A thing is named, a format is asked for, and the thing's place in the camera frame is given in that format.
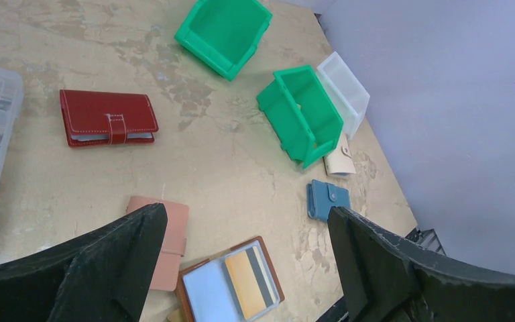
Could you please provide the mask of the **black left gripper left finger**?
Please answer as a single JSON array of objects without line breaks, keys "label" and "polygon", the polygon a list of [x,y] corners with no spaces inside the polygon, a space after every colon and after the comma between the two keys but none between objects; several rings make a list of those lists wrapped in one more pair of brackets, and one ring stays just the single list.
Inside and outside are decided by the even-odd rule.
[{"label": "black left gripper left finger", "polygon": [[138,321],[165,236],[161,203],[0,264],[0,321]]}]

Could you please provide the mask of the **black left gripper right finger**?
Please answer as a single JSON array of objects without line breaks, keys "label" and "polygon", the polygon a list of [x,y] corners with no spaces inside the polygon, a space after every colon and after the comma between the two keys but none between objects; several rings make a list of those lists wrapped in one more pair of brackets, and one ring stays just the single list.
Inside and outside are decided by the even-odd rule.
[{"label": "black left gripper right finger", "polygon": [[515,321],[515,275],[461,262],[333,207],[329,235],[350,321]]}]

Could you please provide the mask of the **pink leather card holder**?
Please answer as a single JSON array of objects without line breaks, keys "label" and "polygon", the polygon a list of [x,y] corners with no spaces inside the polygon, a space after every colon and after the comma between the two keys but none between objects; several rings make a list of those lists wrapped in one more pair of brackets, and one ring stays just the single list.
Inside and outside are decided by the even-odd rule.
[{"label": "pink leather card holder", "polygon": [[186,230],[189,207],[182,203],[164,201],[143,196],[131,196],[127,204],[127,213],[145,205],[162,203],[165,206],[168,222],[160,254],[152,276],[150,290],[172,292],[176,289],[181,259],[186,251]]}]

